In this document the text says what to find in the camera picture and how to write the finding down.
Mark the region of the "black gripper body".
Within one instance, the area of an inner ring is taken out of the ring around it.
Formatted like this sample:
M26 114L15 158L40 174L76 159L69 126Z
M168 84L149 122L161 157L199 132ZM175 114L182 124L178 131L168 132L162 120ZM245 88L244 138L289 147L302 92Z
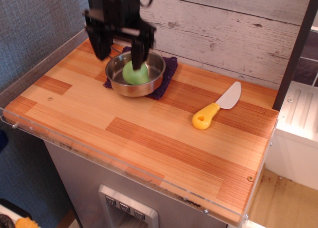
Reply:
M83 12L88 36L89 26L105 25L111 28L113 40L132 43L134 39L149 38L152 48L156 28L140 16L140 7L149 7L152 1L143 4L141 0L95 0L95 3L90 4L90 9Z

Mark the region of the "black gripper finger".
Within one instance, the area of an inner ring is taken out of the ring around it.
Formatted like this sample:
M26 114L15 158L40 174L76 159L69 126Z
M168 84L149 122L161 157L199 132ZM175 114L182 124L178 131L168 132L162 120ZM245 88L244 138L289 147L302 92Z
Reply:
M146 39L134 39L131 44L131 58L133 70L138 70L141 65L148 58L148 53L150 49L149 38Z
M110 54L111 46L113 45L113 35L109 26L89 26L89 40L95 55L100 60L104 60Z

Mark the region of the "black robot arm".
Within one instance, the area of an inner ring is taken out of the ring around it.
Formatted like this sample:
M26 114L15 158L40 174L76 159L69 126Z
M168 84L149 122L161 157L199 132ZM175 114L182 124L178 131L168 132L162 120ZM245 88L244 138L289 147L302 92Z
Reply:
M142 20L140 7L149 7L153 0L99 0L84 10L85 29L95 52L104 60L111 52L114 39L131 44L133 69L146 61L149 49L154 47L156 28Z

